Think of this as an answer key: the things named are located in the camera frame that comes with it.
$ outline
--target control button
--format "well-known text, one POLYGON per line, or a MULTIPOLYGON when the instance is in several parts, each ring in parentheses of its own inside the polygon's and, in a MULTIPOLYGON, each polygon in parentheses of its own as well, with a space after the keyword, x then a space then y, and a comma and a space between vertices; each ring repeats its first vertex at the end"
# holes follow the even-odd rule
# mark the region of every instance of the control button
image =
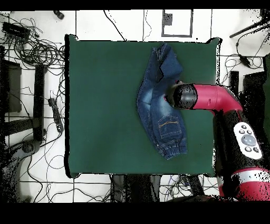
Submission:
POLYGON ((241 141, 248 146, 255 146, 256 145, 256 139, 252 135, 244 135, 241 138, 241 141))
POLYGON ((254 148, 253 148, 253 151, 254 151, 255 153, 259 153, 259 150, 258 150, 257 147, 254 147, 254 148))
POLYGON ((252 151, 252 149, 250 147, 245 147, 245 151, 250 153, 252 151))

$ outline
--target cable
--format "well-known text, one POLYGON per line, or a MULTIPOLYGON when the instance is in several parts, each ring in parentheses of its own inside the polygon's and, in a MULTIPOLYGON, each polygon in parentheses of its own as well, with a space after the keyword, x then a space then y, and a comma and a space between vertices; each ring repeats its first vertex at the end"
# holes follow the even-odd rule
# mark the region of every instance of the cable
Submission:
POLYGON ((144 41, 147 37, 149 37, 150 36, 150 34, 151 34, 151 32, 152 32, 152 27, 149 25, 149 23, 147 22, 147 20, 146 20, 146 23, 147 23, 147 25, 150 27, 150 33, 142 40, 142 41, 144 41))
POLYGON ((33 178, 33 177, 31 176, 31 174, 29 173, 29 167, 30 167, 31 161, 32 161, 32 155, 30 156, 30 162, 29 162, 29 165, 28 165, 28 167, 27 167, 27 173, 28 173, 28 175, 29 175, 33 180, 35 180, 36 182, 38 182, 38 183, 41 185, 41 189, 40 189, 39 193, 36 195, 36 197, 35 197, 35 199, 34 199, 34 203, 35 203, 36 198, 38 197, 38 195, 41 193, 41 191, 42 191, 42 189, 43 189, 43 184, 42 184, 40 181, 38 181, 37 179, 33 178))
POLYGON ((115 25, 115 24, 111 21, 111 19, 107 16, 105 10, 103 10, 103 12, 104 12, 106 18, 107 18, 108 20, 110 20, 110 22, 111 22, 111 23, 113 24, 113 26, 116 28, 117 32, 120 34, 120 36, 123 38, 123 40, 124 40, 124 41, 127 41, 127 39, 125 39, 125 38, 122 36, 122 34, 119 32, 119 30, 117 29, 116 25, 115 25))
POLYGON ((259 57, 260 60, 261 60, 261 63, 260 63, 259 66, 257 66, 257 65, 254 64, 254 59, 257 58, 258 52, 259 52, 260 49, 262 48, 262 46, 263 46, 264 42, 266 41, 266 39, 268 38, 268 36, 269 36, 268 33, 266 34, 266 36, 265 36, 265 38, 264 38, 262 44, 260 45, 259 49, 258 49, 257 52, 256 52, 256 54, 255 54, 253 57, 251 57, 252 59, 251 59, 251 58, 248 58, 248 57, 246 57, 246 56, 242 56, 242 55, 239 53, 239 51, 238 51, 238 46, 239 46, 239 41, 240 41, 241 38, 243 38, 244 36, 246 36, 246 35, 248 35, 248 34, 258 32, 259 30, 262 30, 262 29, 264 29, 264 28, 266 28, 266 27, 260 27, 260 28, 254 30, 254 31, 250 31, 250 32, 248 32, 248 33, 245 33, 245 34, 243 34, 243 35, 238 39, 238 41, 237 41, 237 43, 236 43, 236 51, 237 51, 237 54, 231 54, 231 55, 229 55, 229 56, 227 57, 227 59, 226 59, 226 61, 225 61, 226 74, 225 74, 225 76, 224 76, 224 78, 223 78, 223 81, 220 82, 219 84, 223 85, 224 82, 225 82, 225 81, 227 80, 227 78, 228 78, 228 74, 234 69, 235 66, 237 66, 237 65, 239 65, 239 64, 241 64, 241 63, 243 63, 245 66, 249 67, 250 69, 258 69, 258 68, 263 69, 263 67, 261 67, 261 65, 262 65, 262 58, 259 57), (228 58, 231 57, 231 56, 238 56, 238 57, 240 58, 240 63, 237 64, 237 62, 236 62, 235 59, 230 59, 230 60, 235 61, 235 64, 234 64, 233 66, 227 66, 226 63, 227 63, 228 61, 230 61, 230 60, 228 60, 228 58))

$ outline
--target jeans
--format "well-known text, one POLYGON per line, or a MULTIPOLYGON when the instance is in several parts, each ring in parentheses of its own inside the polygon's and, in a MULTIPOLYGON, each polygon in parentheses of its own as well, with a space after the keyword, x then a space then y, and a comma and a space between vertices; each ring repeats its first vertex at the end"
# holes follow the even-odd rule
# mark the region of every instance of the jeans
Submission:
POLYGON ((187 153, 186 129, 179 109, 164 99, 166 89, 179 79, 182 66, 170 45, 152 48, 137 97, 139 117, 158 153, 167 160, 187 153))

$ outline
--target black cable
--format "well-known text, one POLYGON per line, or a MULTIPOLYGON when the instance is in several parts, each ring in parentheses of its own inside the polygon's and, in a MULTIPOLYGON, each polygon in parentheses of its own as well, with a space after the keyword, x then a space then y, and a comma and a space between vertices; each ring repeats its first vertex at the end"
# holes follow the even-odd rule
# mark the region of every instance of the black cable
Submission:
POLYGON ((29 165, 28 165, 28 167, 27 167, 27 173, 28 173, 28 175, 29 175, 33 180, 35 180, 36 182, 38 182, 38 183, 41 185, 41 189, 40 189, 39 193, 36 195, 36 197, 35 197, 35 199, 34 199, 34 203, 35 203, 36 198, 38 197, 38 195, 41 193, 41 191, 42 191, 42 189, 43 189, 43 184, 42 184, 40 181, 38 181, 37 179, 33 178, 33 177, 30 175, 30 173, 29 173, 29 167, 30 167, 31 161, 32 161, 32 155, 30 156, 30 162, 29 162, 29 165))
POLYGON ((147 20, 146 20, 146 23, 147 23, 147 25, 150 27, 150 33, 145 37, 145 38, 143 38, 143 41, 147 38, 147 37, 149 37, 150 36, 150 34, 151 34, 151 32, 152 32, 152 27, 149 25, 149 23, 147 22, 147 20))
POLYGON ((105 10, 103 10, 105 16, 107 17, 108 20, 110 20, 110 22, 113 24, 113 26, 116 28, 117 32, 120 34, 120 36, 123 38, 124 41, 127 41, 127 39, 125 39, 122 34, 119 32, 119 30, 117 29, 116 25, 111 21, 111 19, 107 16, 105 10))

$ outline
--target tile grout line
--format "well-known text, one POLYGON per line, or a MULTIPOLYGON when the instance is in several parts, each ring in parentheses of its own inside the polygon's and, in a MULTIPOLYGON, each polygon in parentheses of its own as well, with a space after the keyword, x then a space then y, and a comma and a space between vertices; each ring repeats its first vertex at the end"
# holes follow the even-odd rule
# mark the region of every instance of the tile grout line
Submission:
POLYGON ((142 41, 144 37, 144 10, 143 10, 143 19, 142 19, 142 41))
MULTIPOLYGON (((8 23, 10 23, 10 14, 8 14, 8 23)), ((10 61, 9 59, 9 49, 10 49, 10 45, 9 45, 9 38, 8 38, 8 61, 10 61)), ((9 109, 8 109, 8 123, 10 122, 10 113, 9 113, 9 109)), ((8 135, 8 147, 10 147, 10 135, 8 135)))
POLYGON ((77 36, 77 10, 75 10, 75 36, 77 36))
POLYGON ((210 39, 212 38, 212 21, 213 21, 213 9, 211 9, 210 39))

